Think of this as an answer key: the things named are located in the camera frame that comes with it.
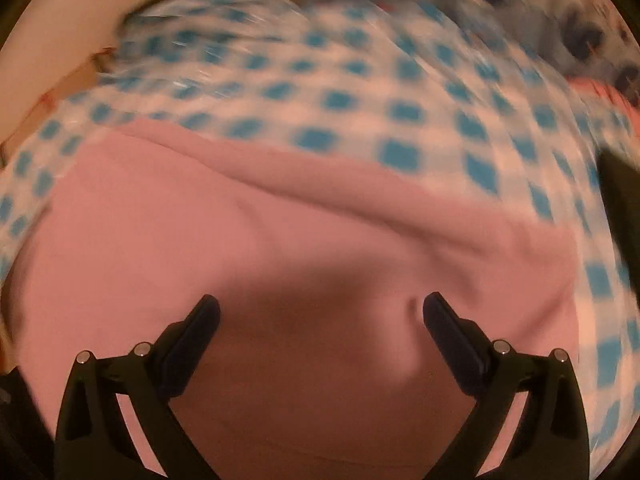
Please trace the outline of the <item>pink garment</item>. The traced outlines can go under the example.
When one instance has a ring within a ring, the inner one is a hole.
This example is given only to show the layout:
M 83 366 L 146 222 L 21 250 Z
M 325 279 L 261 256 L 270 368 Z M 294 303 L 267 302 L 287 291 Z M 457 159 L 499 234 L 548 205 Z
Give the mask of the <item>pink garment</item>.
M 120 356 L 212 295 L 221 324 L 171 406 L 226 479 L 419 479 L 473 402 L 421 321 L 439 292 L 521 352 L 578 348 L 567 228 L 373 162 L 106 129 L 54 181 L 8 284 L 49 428 L 76 354 Z

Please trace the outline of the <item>black garment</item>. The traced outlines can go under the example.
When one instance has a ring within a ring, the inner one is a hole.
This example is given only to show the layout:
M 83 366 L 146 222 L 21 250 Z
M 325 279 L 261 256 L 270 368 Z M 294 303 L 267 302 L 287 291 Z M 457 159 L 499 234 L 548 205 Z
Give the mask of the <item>black garment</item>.
M 639 169 L 611 150 L 597 156 L 597 172 L 610 231 L 639 297 Z

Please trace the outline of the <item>pink folded cloth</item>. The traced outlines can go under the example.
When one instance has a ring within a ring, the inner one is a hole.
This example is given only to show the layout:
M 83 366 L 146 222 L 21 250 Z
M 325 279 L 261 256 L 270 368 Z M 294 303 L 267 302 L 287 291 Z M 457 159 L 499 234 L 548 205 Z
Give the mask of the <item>pink folded cloth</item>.
M 635 110 L 636 112 L 639 110 L 638 105 L 632 105 L 631 102 L 623 96 L 623 93 L 616 90 L 612 84 L 585 77 L 570 78 L 568 83 L 573 89 L 593 94 L 599 99 L 617 106 L 621 110 Z

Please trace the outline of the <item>blue white checkered bedsheet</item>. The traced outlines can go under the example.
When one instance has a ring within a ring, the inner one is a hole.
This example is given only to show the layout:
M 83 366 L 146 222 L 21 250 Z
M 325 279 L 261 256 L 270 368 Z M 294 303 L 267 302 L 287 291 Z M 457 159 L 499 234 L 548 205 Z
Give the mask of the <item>blue white checkered bedsheet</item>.
M 389 14 L 370 4 L 305 12 L 288 0 L 169 0 L 124 27 L 111 73 L 66 99 L 9 164 L 4 268 L 81 144 L 139 118 L 374 162 L 448 196 L 569 226 L 592 471 L 613 459 L 639 416 L 639 315 L 596 155 L 638 159 L 628 114 L 570 88 L 518 44 L 474 46 L 428 3 Z

